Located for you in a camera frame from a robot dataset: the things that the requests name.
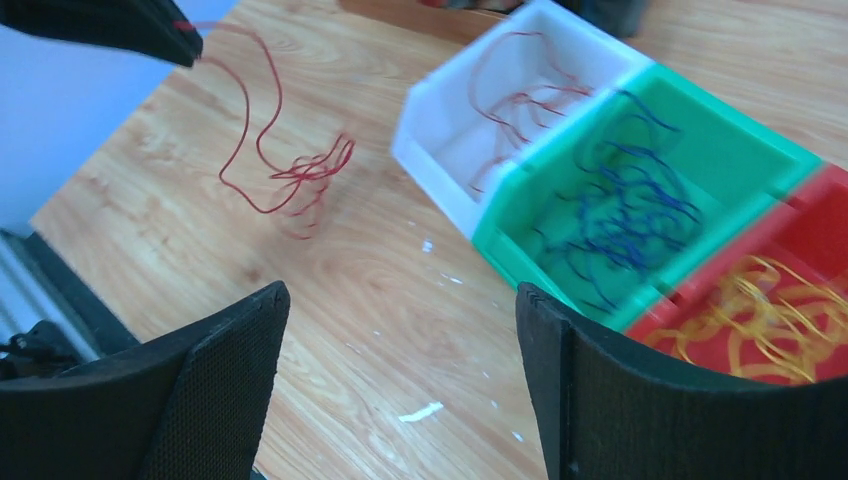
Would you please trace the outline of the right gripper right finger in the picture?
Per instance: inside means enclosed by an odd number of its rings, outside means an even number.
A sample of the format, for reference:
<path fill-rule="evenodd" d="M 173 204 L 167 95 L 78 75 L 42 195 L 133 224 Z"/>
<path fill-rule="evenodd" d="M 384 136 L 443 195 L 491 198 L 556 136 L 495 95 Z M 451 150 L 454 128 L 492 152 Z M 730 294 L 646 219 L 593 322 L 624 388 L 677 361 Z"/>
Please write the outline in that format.
<path fill-rule="evenodd" d="M 517 337 L 552 479 L 843 479 L 847 381 L 780 387 L 653 350 L 523 282 Z"/>

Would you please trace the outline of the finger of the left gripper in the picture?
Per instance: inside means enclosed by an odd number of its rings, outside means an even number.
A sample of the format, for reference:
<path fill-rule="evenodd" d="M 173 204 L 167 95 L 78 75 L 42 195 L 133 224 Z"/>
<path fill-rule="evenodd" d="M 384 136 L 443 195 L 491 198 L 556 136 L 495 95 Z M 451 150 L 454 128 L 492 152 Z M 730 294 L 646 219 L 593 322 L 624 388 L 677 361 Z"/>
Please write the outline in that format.
<path fill-rule="evenodd" d="M 36 37 L 192 67 L 203 39 L 172 0 L 2 0 L 1 24 Z"/>

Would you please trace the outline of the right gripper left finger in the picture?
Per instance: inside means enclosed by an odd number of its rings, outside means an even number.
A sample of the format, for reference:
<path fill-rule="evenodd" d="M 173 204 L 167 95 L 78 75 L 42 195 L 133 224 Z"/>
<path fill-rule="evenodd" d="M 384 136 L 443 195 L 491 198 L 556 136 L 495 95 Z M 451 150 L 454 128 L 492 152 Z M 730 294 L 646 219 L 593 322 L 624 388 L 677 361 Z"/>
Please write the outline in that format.
<path fill-rule="evenodd" d="M 144 344 L 3 381 L 2 477 L 252 478 L 289 310 L 275 281 Z"/>

